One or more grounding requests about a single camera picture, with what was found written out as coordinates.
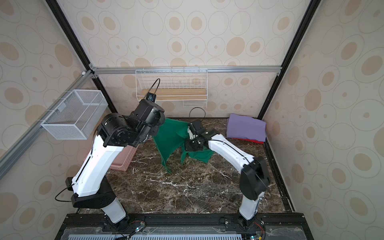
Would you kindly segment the green t-shirt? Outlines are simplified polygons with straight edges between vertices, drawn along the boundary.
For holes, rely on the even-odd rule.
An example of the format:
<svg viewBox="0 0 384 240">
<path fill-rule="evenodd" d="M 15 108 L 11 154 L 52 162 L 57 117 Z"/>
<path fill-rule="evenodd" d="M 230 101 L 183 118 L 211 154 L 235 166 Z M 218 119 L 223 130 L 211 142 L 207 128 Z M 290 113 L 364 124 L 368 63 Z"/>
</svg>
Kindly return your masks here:
<svg viewBox="0 0 384 240">
<path fill-rule="evenodd" d="M 214 152 L 207 147 L 202 151 L 192 152 L 186 150 L 185 139 L 189 138 L 189 123 L 173 119 L 165 119 L 164 124 L 159 127 L 158 134 L 154 137 L 154 142 L 160 152 L 162 166 L 170 173 L 167 167 L 167 160 L 170 155 L 178 148 L 182 149 L 181 164 L 187 156 L 192 159 L 208 163 Z"/>
</svg>

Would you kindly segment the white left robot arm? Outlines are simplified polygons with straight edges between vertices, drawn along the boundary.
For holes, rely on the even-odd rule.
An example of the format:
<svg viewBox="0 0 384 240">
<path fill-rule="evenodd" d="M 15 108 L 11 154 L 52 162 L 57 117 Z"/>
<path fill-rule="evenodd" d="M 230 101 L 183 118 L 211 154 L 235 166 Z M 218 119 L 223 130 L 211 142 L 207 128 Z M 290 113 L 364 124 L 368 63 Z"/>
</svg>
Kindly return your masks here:
<svg viewBox="0 0 384 240">
<path fill-rule="evenodd" d="M 112 113 L 103 118 L 81 169 L 66 179 L 67 189 L 74 193 L 73 207 L 100 209 L 115 226 L 126 227 L 127 212 L 113 192 L 106 173 L 125 147 L 136 148 L 157 134 L 165 122 L 164 112 L 156 103 L 143 99 L 128 116 Z"/>
</svg>

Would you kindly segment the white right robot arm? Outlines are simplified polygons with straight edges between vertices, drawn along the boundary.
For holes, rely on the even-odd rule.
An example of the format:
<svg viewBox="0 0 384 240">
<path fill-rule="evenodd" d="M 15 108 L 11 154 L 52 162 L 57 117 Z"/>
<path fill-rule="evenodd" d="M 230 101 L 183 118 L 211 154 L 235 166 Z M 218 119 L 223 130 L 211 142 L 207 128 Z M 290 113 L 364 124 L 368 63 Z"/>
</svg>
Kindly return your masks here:
<svg viewBox="0 0 384 240">
<path fill-rule="evenodd" d="M 253 219 L 270 184 L 266 160 L 242 151 L 215 129 L 198 132 L 189 129 L 187 133 L 185 144 L 188 150 L 196 152 L 206 147 L 222 156 L 239 172 L 239 186 L 243 194 L 239 213 L 247 221 Z"/>
</svg>

